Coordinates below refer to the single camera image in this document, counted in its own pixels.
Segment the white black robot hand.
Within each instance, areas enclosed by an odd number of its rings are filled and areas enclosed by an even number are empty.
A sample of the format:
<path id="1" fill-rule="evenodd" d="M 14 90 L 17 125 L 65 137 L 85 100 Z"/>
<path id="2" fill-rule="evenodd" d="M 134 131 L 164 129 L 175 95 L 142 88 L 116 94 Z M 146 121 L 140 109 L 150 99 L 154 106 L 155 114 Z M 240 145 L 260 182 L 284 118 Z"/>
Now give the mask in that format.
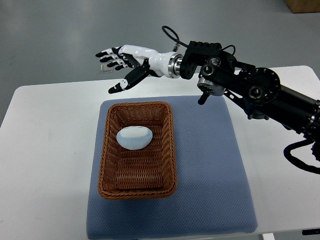
<path id="1" fill-rule="evenodd" d="M 179 74 L 175 73 L 174 66 L 176 61 L 181 58 L 181 54 L 175 51 L 159 53 L 146 47 L 124 45 L 102 50 L 95 56 L 100 58 L 101 63 L 107 62 L 107 67 L 114 67 L 116 71 L 133 69 L 108 90 L 109 94 L 120 93 L 135 87 L 150 74 L 150 70 L 154 71 L 158 77 L 179 77 Z M 147 60 L 149 67 L 142 65 L 145 60 Z"/>

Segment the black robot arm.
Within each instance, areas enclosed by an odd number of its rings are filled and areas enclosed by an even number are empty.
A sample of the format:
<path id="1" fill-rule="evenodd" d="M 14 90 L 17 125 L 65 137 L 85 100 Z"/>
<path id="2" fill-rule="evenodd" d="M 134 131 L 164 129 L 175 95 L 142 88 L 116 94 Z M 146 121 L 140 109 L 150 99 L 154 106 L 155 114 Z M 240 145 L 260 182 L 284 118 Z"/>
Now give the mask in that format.
<path id="1" fill-rule="evenodd" d="M 218 43 L 192 41 L 186 52 L 159 53 L 135 45 L 123 45 L 97 54 L 109 68 L 129 68 L 125 78 L 109 92 L 129 90 L 147 76 L 189 80 L 200 68 L 198 88 L 203 105 L 209 96 L 227 96 L 249 119 L 273 119 L 285 128 L 317 142 L 320 139 L 320 102 L 281 85 L 271 69 L 237 61 Z"/>

